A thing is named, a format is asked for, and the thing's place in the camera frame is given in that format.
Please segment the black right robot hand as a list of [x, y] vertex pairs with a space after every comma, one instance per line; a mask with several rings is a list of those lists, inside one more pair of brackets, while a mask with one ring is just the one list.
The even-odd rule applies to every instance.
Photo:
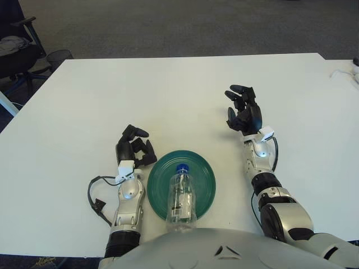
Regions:
[[229, 107], [227, 110], [227, 124], [230, 129], [241, 131], [244, 136], [257, 134], [262, 128], [262, 115], [256, 95], [252, 87], [241, 85], [231, 85], [229, 90], [225, 91], [237, 110]]

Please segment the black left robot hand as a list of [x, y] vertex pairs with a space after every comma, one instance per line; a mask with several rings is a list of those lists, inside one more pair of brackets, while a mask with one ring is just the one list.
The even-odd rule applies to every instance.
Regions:
[[146, 140], [144, 143], [142, 140], [148, 137], [147, 131], [129, 124], [116, 144], [118, 165], [121, 161], [134, 161], [134, 168], [137, 169], [157, 162], [151, 142]]

